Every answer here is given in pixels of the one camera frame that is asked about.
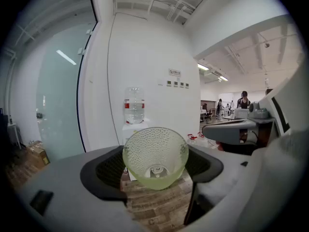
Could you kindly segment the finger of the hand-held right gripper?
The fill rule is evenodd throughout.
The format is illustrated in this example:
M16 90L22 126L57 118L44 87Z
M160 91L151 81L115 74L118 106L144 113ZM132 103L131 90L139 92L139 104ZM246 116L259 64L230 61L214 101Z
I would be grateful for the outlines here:
M248 119L237 119L205 125L202 134L211 140L229 145L239 145L241 132L255 129L256 123Z

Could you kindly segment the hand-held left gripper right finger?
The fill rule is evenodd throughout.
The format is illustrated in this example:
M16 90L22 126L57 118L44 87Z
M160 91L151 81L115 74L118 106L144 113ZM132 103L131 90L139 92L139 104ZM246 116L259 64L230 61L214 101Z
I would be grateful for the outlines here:
M184 231L278 231L273 223L288 206L308 164L308 130L274 140L252 154L231 191Z

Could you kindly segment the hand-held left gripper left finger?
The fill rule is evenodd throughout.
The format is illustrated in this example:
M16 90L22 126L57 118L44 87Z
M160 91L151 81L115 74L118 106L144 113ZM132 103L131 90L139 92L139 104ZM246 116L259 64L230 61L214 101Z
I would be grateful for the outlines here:
M18 192L47 232L143 232L120 190L123 148L112 146L50 163Z

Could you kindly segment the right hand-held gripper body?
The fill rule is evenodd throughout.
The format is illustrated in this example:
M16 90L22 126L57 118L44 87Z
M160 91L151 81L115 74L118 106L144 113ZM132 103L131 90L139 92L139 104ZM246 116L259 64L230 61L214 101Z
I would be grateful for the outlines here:
M285 79L259 102L256 110L268 113L259 126L257 144L266 147L274 139L308 129L308 58L292 77Z

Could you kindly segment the person's right hand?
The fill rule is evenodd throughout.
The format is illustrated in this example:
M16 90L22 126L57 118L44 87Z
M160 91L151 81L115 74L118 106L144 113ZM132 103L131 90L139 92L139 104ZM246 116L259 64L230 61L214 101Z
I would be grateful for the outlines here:
M218 146L218 150L224 151L224 152L229 152L233 154L240 154L240 155L248 155L250 156L256 149L256 145L230 145L230 144L225 144L216 141L216 144Z

